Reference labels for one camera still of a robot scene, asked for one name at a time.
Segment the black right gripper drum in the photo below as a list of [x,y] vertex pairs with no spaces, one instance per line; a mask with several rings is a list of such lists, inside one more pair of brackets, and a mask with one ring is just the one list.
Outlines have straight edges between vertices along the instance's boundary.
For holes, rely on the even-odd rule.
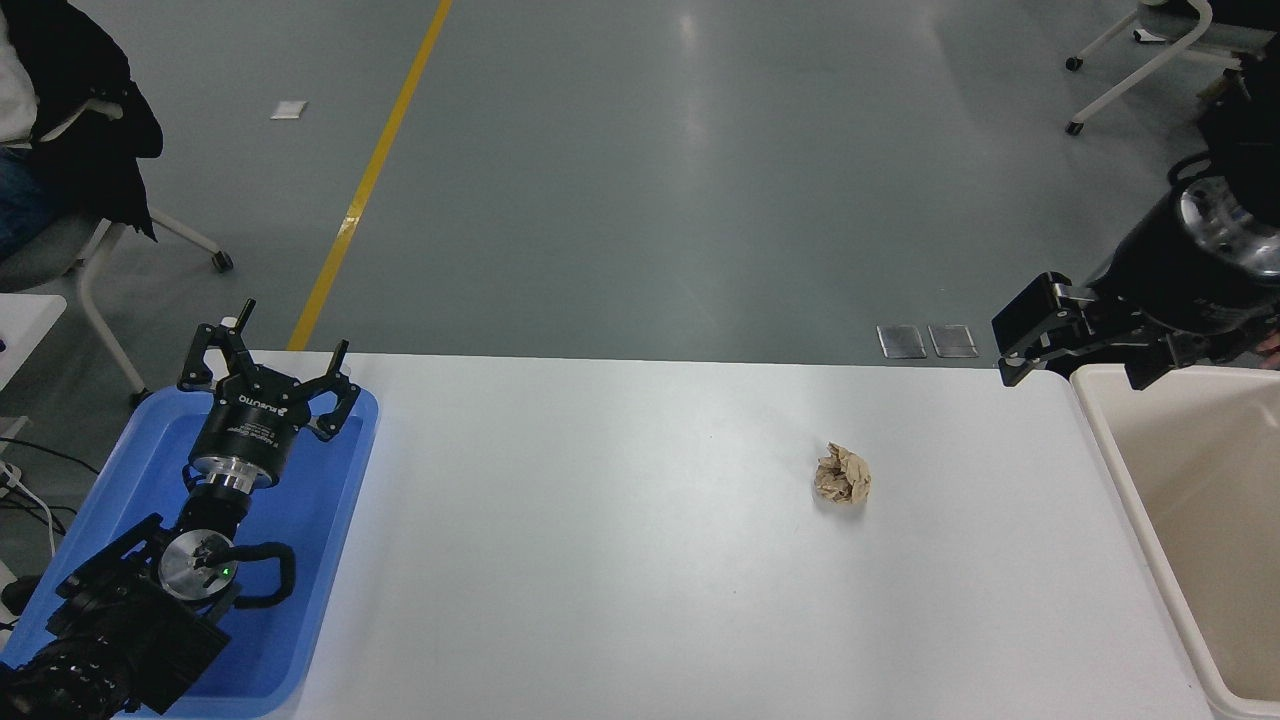
[[1088,286],[1175,331],[1236,331],[1277,304],[1277,224],[1233,193],[1167,193]]

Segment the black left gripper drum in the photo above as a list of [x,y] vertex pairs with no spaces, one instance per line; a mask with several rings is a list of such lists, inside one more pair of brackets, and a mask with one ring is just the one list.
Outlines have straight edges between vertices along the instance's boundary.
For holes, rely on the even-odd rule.
[[210,474],[215,462],[234,461],[255,468],[255,480],[279,480],[300,429],[310,419],[301,384],[268,366],[220,379],[189,464]]

